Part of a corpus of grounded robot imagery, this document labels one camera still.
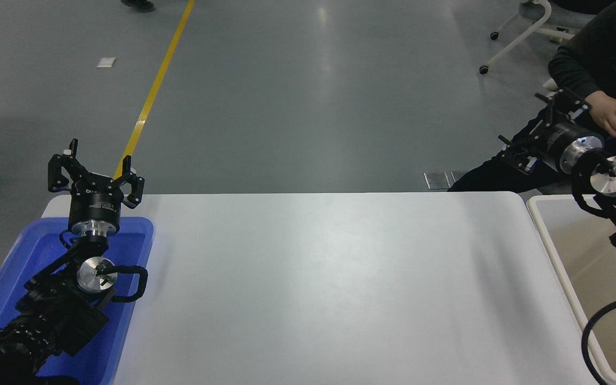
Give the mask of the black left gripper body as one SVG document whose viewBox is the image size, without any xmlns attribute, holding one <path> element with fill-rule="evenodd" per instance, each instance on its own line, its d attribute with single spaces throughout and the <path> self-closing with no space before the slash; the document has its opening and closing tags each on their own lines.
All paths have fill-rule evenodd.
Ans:
<svg viewBox="0 0 616 385">
<path fill-rule="evenodd" d="M 109 188 L 112 182 L 105 175 L 91 175 L 71 184 L 68 229 L 73 234 L 118 233 L 123 194 L 115 187 Z"/>
</svg>

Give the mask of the person's right hand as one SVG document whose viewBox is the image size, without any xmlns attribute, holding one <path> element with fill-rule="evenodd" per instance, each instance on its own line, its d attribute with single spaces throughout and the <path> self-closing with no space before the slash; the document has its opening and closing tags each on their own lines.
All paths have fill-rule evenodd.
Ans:
<svg viewBox="0 0 616 385">
<path fill-rule="evenodd" d="M 611 137 L 616 138 L 616 98 L 599 90 L 584 98 L 590 106 L 592 121 Z"/>
</svg>

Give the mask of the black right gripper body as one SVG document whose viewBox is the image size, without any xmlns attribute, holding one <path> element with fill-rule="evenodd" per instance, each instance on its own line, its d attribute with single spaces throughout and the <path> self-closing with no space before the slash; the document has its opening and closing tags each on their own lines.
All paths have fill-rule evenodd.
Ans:
<svg viewBox="0 0 616 385">
<path fill-rule="evenodd" d="M 555 171 L 571 171 L 588 151 L 588 131 L 579 125 L 560 122 L 546 138 L 541 161 Z"/>
</svg>

